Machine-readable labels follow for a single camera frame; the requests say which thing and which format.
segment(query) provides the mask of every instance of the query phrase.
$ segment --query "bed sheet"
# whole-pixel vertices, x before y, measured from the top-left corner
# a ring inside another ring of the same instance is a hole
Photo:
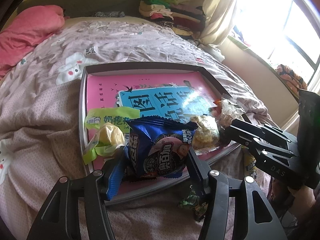
[[[252,122],[275,125],[243,80],[171,29],[119,21],[84,21],[65,28],[25,56],[0,87],[0,215],[18,240],[26,239],[60,176],[85,176],[78,139],[83,68],[124,61],[203,66],[247,106]],[[215,167],[228,176],[242,178],[242,155],[230,154]],[[263,172],[260,175],[258,183],[266,192],[270,177]],[[189,183],[109,207],[116,239],[197,239],[201,224],[193,220],[191,211],[177,208]],[[82,204],[80,222],[82,239],[88,239]],[[230,239],[231,219],[227,229]]]

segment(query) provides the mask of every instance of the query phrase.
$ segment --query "metal screw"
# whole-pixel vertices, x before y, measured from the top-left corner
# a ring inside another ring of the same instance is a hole
[[[217,170],[212,170],[212,171],[210,171],[210,175],[211,175],[211,176],[219,176],[219,174],[220,174],[220,172],[217,171]]]
[[[100,176],[101,174],[102,174],[102,171],[100,171],[100,170],[96,170],[93,172],[93,175],[97,176],[97,177]]]
[[[245,181],[248,182],[248,183],[254,182],[254,178],[251,177],[251,176],[246,176],[244,179],[245,179]]]
[[[59,179],[59,182],[60,183],[65,183],[65,182],[67,182],[68,181],[68,178],[67,177],[61,177],[60,179]]]

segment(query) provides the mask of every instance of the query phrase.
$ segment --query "blue gripper pad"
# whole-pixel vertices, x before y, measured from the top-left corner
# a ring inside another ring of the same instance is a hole
[[[117,195],[121,180],[124,176],[124,170],[128,164],[128,148],[124,147],[121,156],[116,161],[116,164],[109,176],[108,180],[108,190],[107,190],[107,200],[110,201],[113,196]]]

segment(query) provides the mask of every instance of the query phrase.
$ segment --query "window sill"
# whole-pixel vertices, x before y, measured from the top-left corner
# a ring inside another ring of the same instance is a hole
[[[299,97],[297,97],[297,95],[295,95],[292,90],[288,87],[288,85],[282,80],[282,78],[279,76],[278,72],[267,62],[265,61],[262,57],[260,57],[259,55],[257,55],[254,51],[252,51],[250,49],[250,47],[248,47],[247,45],[245,45],[243,42],[241,42],[240,40],[232,37],[231,35],[228,35],[228,39],[230,41],[232,41],[232,43],[234,43],[239,49],[245,51],[246,53],[250,54],[252,57],[256,58],[262,65],[264,65],[265,67],[267,67],[273,74],[276,75],[276,77],[282,82],[282,84],[287,88],[287,90],[289,90],[289,92],[292,94],[292,96],[294,97],[294,99],[299,102]]]

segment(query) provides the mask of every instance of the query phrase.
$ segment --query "pink blanket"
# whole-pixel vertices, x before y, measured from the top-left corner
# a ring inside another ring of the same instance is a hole
[[[0,80],[22,58],[64,25],[57,5],[34,6],[22,11],[0,33]]]

